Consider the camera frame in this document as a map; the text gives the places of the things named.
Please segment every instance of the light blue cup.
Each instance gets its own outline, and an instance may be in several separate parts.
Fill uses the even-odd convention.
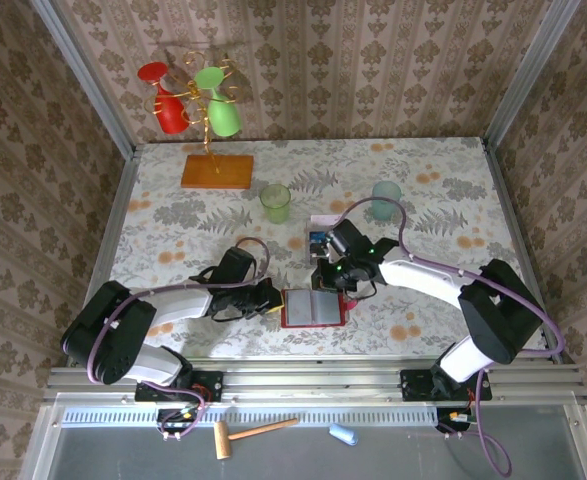
[[[402,197],[402,190],[396,183],[390,180],[384,180],[375,184],[373,187],[373,196],[390,198],[399,202]],[[397,207],[390,202],[373,200],[371,203],[373,203],[373,218],[376,220],[390,220],[397,211]]]

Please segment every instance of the wall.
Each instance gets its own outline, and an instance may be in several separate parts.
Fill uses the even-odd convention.
[[[136,76],[231,58],[241,138],[480,136],[549,0],[56,0],[138,143],[165,136]],[[175,82],[173,91],[183,89]]]
[[[498,153],[547,307],[587,385],[587,0]]]
[[[122,164],[29,3],[0,0],[0,479],[17,477]]]

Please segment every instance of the blue object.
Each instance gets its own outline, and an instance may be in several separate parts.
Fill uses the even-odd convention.
[[[386,197],[399,202],[402,197],[402,190],[396,183],[390,180],[384,180],[375,184],[373,187],[373,196]],[[372,203],[373,218],[376,220],[390,220],[397,211],[397,207],[389,202],[373,200]]]
[[[309,232],[311,243],[324,243],[326,241],[326,232]]]
[[[357,433],[348,428],[344,428],[337,423],[334,423],[329,427],[329,434],[351,446],[357,445],[357,441],[359,440]]]

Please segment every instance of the green cup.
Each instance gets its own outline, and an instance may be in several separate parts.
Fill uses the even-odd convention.
[[[218,67],[203,68],[195,75],[195,84],[201,90],[219,87],[224,80],[224,72]]]
[[[211,128],[219,137],[235,135],[242,128],[237,107],[234,103],[226,103],[229,101],[228,97],[217,93],[214,88],[209,91],[213,99],[209,101],[207,108]]]
[[[260,201],[264,205],[266,217],[271,223],[284,223],[289,218],[291,192],[284,185],[266,186],[260,192]]]

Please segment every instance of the floral tablecloth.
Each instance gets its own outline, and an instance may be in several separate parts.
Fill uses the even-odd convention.
[[[491,258],[519,271],[511,237],[477,138],[300,140],[214,144],[217,153],[255,157],[249,190],[180,187],[186,156],[197,144],[143,147],[140,168],[111,278],[128,287],[185,280],[216,265],[244,236],[259,236],[271,252],[277,288],[309,288],[304,229],[311,215],[341,213],[369,196],[380,180],[403,191],[409,248],[451,264],[477,268]],[[273,225],[259,192],[282,183],[292,193],[290,219]],[[349,217],[373,242],[395,237],[366,205]],[[257,245],[246,248],[256,258]],[[460,311],[415,291],[382,287],[349,312],[344,327],[281,329],[279,314],[227,324],[185,319],[149,331],[147,342],[189,357],[439,355],[467,334]],[[529,345],[541,346],[536,335]]]

